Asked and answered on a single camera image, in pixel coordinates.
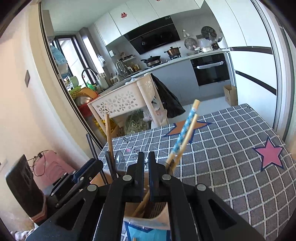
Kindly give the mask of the plain bamboo chopstick with print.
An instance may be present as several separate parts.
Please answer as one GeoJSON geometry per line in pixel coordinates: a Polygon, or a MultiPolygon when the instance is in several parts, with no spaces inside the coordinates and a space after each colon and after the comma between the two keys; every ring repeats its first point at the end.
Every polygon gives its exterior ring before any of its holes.
{"type": "Polygon", "coordinates": [[[140,204],[138,205],[138,207],[136,208],[136,210],[133,212],[132,217],[137,217],[137,216],[139,216],[140,214],[142,214],[144,212],[145,207],[146,207],[149,199],[150,199],[150,192],[148,191],[145,194],[145,196],[143,198],[143,201],[140,202],[140,204]]]}

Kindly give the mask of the dark grey utensil handle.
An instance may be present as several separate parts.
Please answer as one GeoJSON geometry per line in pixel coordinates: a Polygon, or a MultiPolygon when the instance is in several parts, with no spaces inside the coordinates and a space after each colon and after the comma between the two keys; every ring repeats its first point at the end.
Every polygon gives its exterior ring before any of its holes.
{"type": "Polygon", "coordinates": [[[110,174],[111,174],[111,178],[114,181],[117,178],[117,173],[116,173],[116,171],[114,169],[113,161],[112,161],[112,158],[111,158],[111,155],[110,155],[109,151],[105,152],[105,158],[106,158],[106,162],[107,162],[110,174]]]}

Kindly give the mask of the bamboo chopstick with blue floral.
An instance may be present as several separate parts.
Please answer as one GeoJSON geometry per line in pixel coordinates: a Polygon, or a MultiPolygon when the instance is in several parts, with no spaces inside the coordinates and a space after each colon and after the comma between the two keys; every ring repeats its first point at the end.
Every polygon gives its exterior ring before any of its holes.
{"type": "Polygon", "coordinates": [[[184,123],[184,125],[183,125],[183,127],[181,129],[179,137],[177,138],[177,141],[174,144],[173,149],[172,149],[169,157],[166,160],[166,165],[167,166],[170,166],[171,161],[173,161],[176,154],[178,154],[178,152],[180,150],[180,146],[181,146],[181,144],[182,144],[182,142],[183,142],[183,140],[184,140],[184,138],[186,136],[186,133],[187,133],[187,131],[189,129],[189,126],[191,125],[193,117],[194,117],[195,114],[197,114],[197,109],[198,109],[199,105],[200,105],[200,101],[195,99],[194,103],[193,103],[193,106],[192,106],[192,108],[191,108],[191,110],[189,112],[188,118],[186,119],[186,121],[185,121],[185,123],[184,123]]]}

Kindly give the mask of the black kitchen faucet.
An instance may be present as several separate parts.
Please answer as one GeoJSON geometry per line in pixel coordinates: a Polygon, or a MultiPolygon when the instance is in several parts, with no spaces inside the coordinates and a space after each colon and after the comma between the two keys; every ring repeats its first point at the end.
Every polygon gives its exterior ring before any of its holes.
{"type": "Polygon", "coordinates": [[[83,80],[85,86],[87,86],[88,81],[84,79],[84,74],[86,74],[89,82],[92,85],[96,85],[97,76],[98,76],[98,73],[96,71],[94,71],[92,68],[85,68],[85,69],[83,69],[83,71],[81,73],[81,77],[82,77],[82,80],[83,80]]]}

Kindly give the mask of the pink suitcase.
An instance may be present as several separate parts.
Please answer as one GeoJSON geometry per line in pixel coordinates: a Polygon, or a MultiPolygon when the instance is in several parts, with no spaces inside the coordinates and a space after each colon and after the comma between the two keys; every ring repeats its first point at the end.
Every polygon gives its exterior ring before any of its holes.
{"type": "Polygon", "coordinates": [[[32,164],[34,181],[40,189],[50,186],[65,173],[70,174],[73,171],[75,169],[53,150],[41,151],[32,164]]]}

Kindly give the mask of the metal spoon in holder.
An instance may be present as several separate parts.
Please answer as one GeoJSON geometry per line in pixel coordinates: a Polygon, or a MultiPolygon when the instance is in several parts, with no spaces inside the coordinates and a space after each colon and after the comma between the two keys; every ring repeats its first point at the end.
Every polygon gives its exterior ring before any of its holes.
{"type": "Polygon", "coordinates": [[[115,154],[115,166],[117,170],[125,170],[125,157],[121,151],[117,151],[115,154]]]}

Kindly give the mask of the bamboo chopstick in right compartment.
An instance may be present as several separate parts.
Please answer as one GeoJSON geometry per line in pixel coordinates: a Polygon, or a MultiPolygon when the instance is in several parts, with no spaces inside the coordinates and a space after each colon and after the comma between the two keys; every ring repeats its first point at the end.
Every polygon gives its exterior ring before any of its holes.
{"type": "Polygon", "coordinates": [[[182,157],[182,155],[183,155],[183,153],[184,153],[184,151],[186,149],[186,146],[187,146],[187,144],[188,144],[188,142],[191,139],[191,136],[193,134],[194,126],[195,126],[195,124],[197,122],[197,119],[198,119],[198,115],[195,114],[194,117],[193,117],[193,120],[191,122],[191,125],[189,126],[189,129],[188,129],[188,131],[186,133],[186,136],[185,136],[185,138],[184,138],[184,140],[183,140],[183,142],[182,142],[182,144],[180,146],[180,150],[179,150],[177,156],[170,163],[170,168],[171,168],[172,172],[175,170],[176,166],[179,165],[179,163],[180,163],[180,159],[181,159],[181,157],[182,157]]]}

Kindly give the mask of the bamboo chopstick in compartment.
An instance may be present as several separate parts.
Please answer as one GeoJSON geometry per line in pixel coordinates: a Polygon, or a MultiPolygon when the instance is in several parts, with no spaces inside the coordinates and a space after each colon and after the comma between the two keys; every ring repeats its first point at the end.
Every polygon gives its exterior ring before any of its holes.
{"type": "Polygon", "coordinates": [[[197,119],[198,119],[198,115],[195,114],[194,117],[193,117],[193,120],[191,122],[191,125],[189,126],[189,129],[188,129],[188,131],[186,133],[186,136],[185,136],[185,138],[184,138],[184,140],[183,140],[183,142],[182,142],[182,144],[180,146],[180,150],[179,150],[177,156],[170,163],[170,168],[171,168],[172,172],[175,170],[176,166],[179,165],[179,163],[180,163],[180,159],[181,159],[181,157],[182,157],[182,155],[183,155],[183,153],[184,153],[184,151],[186,149],[186,146],[187,146],[187,144],[188,144],[188,142],[191,139],[191,136],[193,134],[194,126],[195,126],[195,124],[197,122],[197,119]]]}
{"type": "Polygon", "coordinates": [[[105,128],[106,128],[106,137],[108,142],[108,149],[110,152],[111,161],[114,162],[114,153],[113,153],[113,145],[112,145],[112,136],[111,136],[111,125],[109,114],[105,114],[105,128]]]}

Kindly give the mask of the bamboo chopstick in left compartment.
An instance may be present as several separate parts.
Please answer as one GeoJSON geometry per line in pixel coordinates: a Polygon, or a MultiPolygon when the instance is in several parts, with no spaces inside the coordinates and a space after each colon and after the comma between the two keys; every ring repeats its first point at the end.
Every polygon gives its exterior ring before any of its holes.
{"type": "Polygon", "coordinates": [[[114,153],[113,153],[113,145],[112,145],[112,136],[111,136],[111,125],[109,114],[105,114],[105,128],[106,128],[106,137],[108,142],[108,149],[110,152],[111,161],[114,162],[114,153]]]}

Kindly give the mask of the white perforated plastic rack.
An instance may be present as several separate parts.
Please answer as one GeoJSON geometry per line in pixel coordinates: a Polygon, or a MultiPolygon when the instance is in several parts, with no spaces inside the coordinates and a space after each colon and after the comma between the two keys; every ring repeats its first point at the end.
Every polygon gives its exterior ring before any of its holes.
{"type": "Polygon", "coordinates": [[[168,124],[167,110],[163,107],[152,74],[129,82],[89,102],[88,107],[104,133],[107,133],[105,115],[115,119],[118,116],[146,107],[157,128],[168,124]]]}

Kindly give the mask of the cardboard box on floor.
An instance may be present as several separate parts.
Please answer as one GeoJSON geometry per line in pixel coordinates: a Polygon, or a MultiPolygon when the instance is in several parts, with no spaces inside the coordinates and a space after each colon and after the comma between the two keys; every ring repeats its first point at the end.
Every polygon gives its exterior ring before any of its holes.
{"type": "Polygon", "coordinates": [[[223,87],[225,100],[230,106],[238,105],[237,89],[233,85],[225,85],[223,87]]]}

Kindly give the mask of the black built-in oven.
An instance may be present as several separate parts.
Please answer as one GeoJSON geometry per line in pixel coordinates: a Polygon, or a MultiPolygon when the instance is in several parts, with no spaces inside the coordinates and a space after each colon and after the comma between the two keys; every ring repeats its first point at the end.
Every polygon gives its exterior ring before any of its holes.
{"type": "Polygon", "coordinates": [[[223,53],[191,59],[191,65],[199,86],[230,80],[223,53]]]}

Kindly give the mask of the copper pot on stove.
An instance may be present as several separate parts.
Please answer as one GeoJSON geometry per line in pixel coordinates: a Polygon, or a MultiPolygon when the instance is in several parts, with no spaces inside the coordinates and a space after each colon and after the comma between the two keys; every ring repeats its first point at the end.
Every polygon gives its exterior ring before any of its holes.
{"type": "Polygon", "coordinates": [[[181,56],[180,47],[170,47],[169,50],[165,51],[170,59],[178,58],[181,56]]]}

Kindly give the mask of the black range hood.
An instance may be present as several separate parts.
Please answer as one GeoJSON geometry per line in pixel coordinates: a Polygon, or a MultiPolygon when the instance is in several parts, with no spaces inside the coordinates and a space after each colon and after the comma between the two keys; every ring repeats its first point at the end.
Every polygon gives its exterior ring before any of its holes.
{"type": "Polygon", "coordinates": [[[156,19],[125,34],[125,38],[141,55],[180,40],[170,16],[156,19]]]}

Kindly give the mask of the grey wall switch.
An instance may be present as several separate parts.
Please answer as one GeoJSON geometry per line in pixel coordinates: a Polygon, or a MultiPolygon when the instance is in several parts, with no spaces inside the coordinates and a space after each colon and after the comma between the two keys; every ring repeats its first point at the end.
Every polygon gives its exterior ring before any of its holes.
{"type": "Polygon", "coordinates": [[[29,70],[26,70],[26,74],[25,74],[25,84],[26,84],[26,87],[28,87],[29,81],[30,81],[29,70]]]}

